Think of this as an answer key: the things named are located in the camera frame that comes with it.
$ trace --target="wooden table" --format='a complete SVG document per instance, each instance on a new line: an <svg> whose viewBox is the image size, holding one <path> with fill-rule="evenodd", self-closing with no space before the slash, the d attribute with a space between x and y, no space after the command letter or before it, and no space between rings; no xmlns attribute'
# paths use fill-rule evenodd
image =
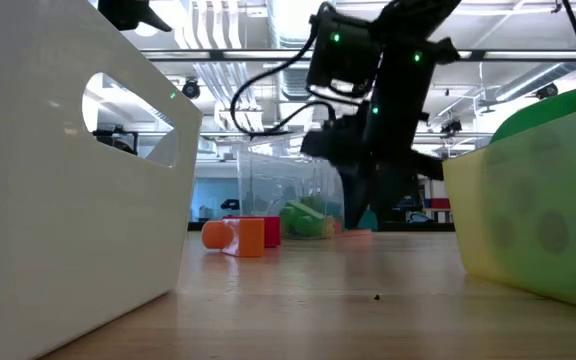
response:
<svg viewBox="0 0 576 360"><path fill-rule="evenodd" d="M576 360L576 307L467 276L450 233L285 241L262 259L193 234L177 292L46 359Z"/></svg>

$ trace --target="ceiling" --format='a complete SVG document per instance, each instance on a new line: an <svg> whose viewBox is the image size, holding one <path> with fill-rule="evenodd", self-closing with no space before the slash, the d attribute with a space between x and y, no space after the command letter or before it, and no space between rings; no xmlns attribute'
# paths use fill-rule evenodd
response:
<svg viewBox="0 0 576 360"><path fill-rule="evenodd" d="M158 6L167 2L177 2L180 0L151 0L150 4L155 10ZM198 1L201 0L181 0L190 2L193 6L197 21ZM274 0L290 1L294 3L296 9L294 13L286 13L278 16L286 16L290 21L303 24L307 28L307 11L299 11L300 5L318 5L317 1L308 0ZM210 46L217 48L217 43L211 37L213 32L213 1L204 1L208 7L207 12L207 33L210 36ZM224 7L223 15L226 38L228 37L228 1L220 2ZM336 6L339 11L365 19L374 19L386 4L385 1L361 1L361 0L338 0ZM576 0L571 0L573 8L576 10ZM272 47L271 31L269 28L268 9L264 0L242 0L237 3L239 8L239 38L241 44L247 49L269 49ZM463 0L457 10L444 22L444 24L432 35L432 40L440 40L450 37L458 49L508 49L508 50L576 50L576 38L572 27L564 10L553 14L554 0ZM151 36L141 36L135 31L124 32L125 37L140 50L179 50L180 45L175 40L176 32L171 33L156 32ZM202 95L194 100L202 112L207 115L204 129L214 131L219 126L212 123L215 115L215 97L212 96L210 88L196 71L196 66L188 62L157 62L155 66L171 79L180 81L183 85L187 77L198 77L202 86ZM261 73L268 69L269 64L262 62L247 62L241 64L247 68L249 77ZM430 114L431 124L438 129L449 117L459 117L462 120L464 131L494 132L496 127L517 109L526 106L535 100L518 100L496 105L496 112L492 114L479 114L482 109L473 110L471 98L463 98L464 95L478 95L483 89L495 89L495 87L505 85L526 72L540 66L534 62L503 62L483 64L474 62L459 62L437 68L432 86L426 99L424 111ZM231 82L231 86L236 86L232 82L232 77L227 75L227 71L222 67L225 79ZM284 115L278 106L281 97L277 91L277 78L270 77L259 83L255 89L257 104L260 105L263 115L262 123L265 126L271 125ZM555 81L560 91L567 91L576 88L576 71L561 77ZM446 112L445 109L461 101L454 111ZM308 115L306 122L312 119L317 122L326 117L325 110L315 110ZM426 131L425 126L420 126L419 131Z"/></svg>

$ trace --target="orange block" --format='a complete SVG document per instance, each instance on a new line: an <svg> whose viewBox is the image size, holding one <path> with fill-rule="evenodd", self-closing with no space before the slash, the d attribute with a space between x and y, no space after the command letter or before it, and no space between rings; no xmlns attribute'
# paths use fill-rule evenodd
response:
<svg viewBox="0 0 576 360"><path fill-rule="evenodd" d="M201 230L207 249L217 249L240 257L261 257L264 254L263 219L223 219L208 221Z"/></svg>

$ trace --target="ceiling light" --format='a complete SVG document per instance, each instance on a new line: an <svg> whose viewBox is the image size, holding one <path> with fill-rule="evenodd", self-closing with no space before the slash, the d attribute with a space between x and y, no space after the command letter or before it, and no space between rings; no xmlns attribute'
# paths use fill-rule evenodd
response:
<svg viewBox="0 0 576 360"><path fill-rule="evenodd" d="M137 28L135 29L135 32L139 36L150 37L150 36L153 36L157 33L157 29L155 29L154 27L152 27L148 24L139 23L139 26L137 26Z"/></svg>

